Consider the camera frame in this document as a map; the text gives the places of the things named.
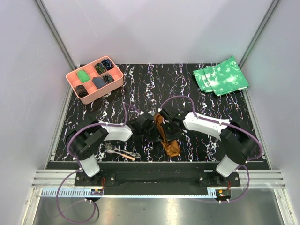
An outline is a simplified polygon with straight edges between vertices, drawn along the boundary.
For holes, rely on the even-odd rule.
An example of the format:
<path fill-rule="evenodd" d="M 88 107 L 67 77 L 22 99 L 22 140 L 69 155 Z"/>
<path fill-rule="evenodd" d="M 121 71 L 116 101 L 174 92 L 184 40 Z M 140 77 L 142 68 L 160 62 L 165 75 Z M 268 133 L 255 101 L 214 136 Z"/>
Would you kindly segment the silver fork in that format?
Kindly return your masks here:
<path fill-rule="evenodd" d="M 121 153 L 123 153 L 126 155 L 130 155 L 132 157 L 135 157 L 135 159 L 138 159 L 141 157 L 141 155 L 139 153 L 122 150 L 122 149 L 117 148 L 116 146 L 110 144 L 109 142 L 105 142 L 104 147 L 105 147 L 105 151 L 110 154 L 116 153 L 116 154 L 120 155 Z"/>

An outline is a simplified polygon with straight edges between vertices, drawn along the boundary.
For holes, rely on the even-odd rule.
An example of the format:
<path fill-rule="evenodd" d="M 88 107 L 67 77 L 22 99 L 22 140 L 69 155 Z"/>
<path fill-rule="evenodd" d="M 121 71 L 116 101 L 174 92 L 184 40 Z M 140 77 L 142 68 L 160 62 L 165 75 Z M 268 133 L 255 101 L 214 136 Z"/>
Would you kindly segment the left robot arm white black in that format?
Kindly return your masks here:
<path fill-rule="evenodd" d="M 68 131 L 65 140 L 67 152 L 78 161 L 85 172 L 85 180 L 95 186 L 101 181 L 100 167 L 95 159 L 100 144 L 105 141 L 126 142 L 132 137 L 142 137 L 150 142 L 160 139 L 153 111 L 141 112 L 125 124 L 99 122 L 94 116 L 88 116 Z"/>

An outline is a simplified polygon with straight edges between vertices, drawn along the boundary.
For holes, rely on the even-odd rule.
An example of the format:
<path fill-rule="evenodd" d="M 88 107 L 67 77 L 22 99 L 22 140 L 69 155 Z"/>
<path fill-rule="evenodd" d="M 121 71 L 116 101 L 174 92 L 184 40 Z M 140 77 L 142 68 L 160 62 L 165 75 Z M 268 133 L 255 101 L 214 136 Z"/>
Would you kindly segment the orange cloth napkin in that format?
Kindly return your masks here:
<path fill-rule="evenodd" d="M 178 156 L 181 153 L 179 143 L 177 139 L 168 141 L 166 138 L 166 133 L 163 129 L 163 116 L 160 114 L 154 115 L 154 122 L 156 124 L 156 127 L 162 137 L 161 143 L 165 149 L 165 152 L 167 156 L 169 157 L 175 157 Z"/>

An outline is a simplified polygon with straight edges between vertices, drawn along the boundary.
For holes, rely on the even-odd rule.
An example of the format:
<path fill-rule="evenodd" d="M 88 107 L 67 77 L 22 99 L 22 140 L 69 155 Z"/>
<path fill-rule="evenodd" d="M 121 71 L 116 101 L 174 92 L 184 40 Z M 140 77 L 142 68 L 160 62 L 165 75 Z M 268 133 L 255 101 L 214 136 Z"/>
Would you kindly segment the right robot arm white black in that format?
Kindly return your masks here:
<path fill-rule="evenodd" d="M 239 165 L 249 160 L 251 154 L 259 148 L 256 136 L 247 129 L 243 120 L 225 120 L 204 116 L 191 110 L 178 111 L 160 108 L 164 118 L 163 129 L 168 135 L 181 130 L 196 131 L 213 136 L 221 141 L 225 156 L 213 173 L 214 183 L 223 186 L 231 173 Z"/>

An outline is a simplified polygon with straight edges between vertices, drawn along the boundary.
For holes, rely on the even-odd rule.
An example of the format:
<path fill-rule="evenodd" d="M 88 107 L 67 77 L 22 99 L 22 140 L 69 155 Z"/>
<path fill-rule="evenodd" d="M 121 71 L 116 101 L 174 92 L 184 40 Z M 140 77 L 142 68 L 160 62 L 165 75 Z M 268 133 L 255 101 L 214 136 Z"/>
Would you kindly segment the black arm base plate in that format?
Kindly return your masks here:
<path fill-rule="evenodd" d="M 76 186 L 113 187 L 124 183 L 190 183 L 201 187 L 239 187 L 236 171 L 224 178 L 216 173 L 217 163 L 203 162 L 112 162 L 99 163 L 100 171 L 94 177 L 77 172 Z"/>

